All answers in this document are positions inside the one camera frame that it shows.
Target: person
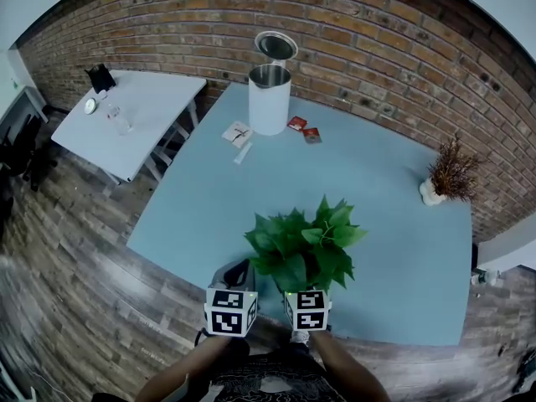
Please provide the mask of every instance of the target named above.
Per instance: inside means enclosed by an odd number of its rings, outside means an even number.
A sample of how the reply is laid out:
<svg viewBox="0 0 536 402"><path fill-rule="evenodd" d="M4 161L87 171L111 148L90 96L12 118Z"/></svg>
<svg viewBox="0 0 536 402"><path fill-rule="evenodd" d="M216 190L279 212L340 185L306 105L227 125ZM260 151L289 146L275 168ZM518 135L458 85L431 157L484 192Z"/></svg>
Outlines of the person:
<svg viewBox="0 0 536 402"><path fill-rule="evenodd" d="M309 336L324 368L309 354ZM328 331L293 332L285 347L255 356L244 339L209 336L147 381L135 399L163 400L390 401L382 384Z"/></svg>

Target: wooden floor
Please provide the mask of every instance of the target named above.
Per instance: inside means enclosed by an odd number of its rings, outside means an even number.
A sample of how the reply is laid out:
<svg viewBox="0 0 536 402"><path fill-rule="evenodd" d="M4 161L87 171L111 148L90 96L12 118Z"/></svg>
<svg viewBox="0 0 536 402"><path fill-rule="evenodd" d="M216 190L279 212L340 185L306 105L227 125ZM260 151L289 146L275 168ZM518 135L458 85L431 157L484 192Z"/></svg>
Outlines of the wooden floor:
<svg viewBox="0 0 536 402"><path fill-rule="evenodd" d="M204 293L125 247L155 187L143 173L113 187L67 152L37 193L13 180L0 257L0 356L26 393L32 385L39 400L68 400L46 379L75 402L101 391L131 400L193 347ZM536 274L514 269L499 283L472 287L459 347L344 343L393 401L504 400L535 341ZM258 320L253 351L274 348L283 333Z"/></svg>

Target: glass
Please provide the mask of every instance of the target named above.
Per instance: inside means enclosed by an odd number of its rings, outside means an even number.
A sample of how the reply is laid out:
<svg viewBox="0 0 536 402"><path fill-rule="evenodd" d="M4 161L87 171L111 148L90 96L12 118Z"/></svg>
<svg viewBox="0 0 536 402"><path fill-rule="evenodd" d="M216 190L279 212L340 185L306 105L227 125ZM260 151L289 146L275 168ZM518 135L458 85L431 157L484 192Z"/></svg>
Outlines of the glass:
<svg viewBox="0 0 536 402"><path fill-rule="evenodd" d="M125 136L132 129L132 124L121 113L121 109L113 104L108 105L108 115L120 136Z"/></svg>

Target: white vase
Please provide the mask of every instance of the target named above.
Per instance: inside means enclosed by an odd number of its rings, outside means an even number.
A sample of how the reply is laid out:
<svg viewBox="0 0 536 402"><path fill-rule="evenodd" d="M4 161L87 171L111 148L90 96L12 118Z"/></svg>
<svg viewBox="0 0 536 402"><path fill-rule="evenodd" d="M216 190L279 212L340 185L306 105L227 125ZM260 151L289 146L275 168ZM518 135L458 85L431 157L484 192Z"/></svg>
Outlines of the white vase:
<svg viewBox="0 0 536 402"><path fill-rule="evenodd" d="M419 192L422 195L422 202L426 205L437 205L446 200L445 195L438 195L434 189L434 184L430 178L427 178L419 186Z"/></svg>

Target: brick wall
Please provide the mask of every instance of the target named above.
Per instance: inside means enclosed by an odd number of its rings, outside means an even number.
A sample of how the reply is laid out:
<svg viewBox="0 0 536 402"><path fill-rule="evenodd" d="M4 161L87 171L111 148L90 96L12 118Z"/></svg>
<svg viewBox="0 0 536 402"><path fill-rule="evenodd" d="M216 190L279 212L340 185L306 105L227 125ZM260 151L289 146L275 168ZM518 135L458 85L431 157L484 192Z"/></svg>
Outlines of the brick wall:
<svg viewBox="0 0 536 402"><path fill-rule="evenodd" d="M266 29L300 46L294 95L433 148L459 133L485 158L476 241L536 209L536 70L467 0L64 0L18 45L53 106L71 108L90 88L83 69L104 62L203 76L206 111L268 62L253 44Z"/></svg>

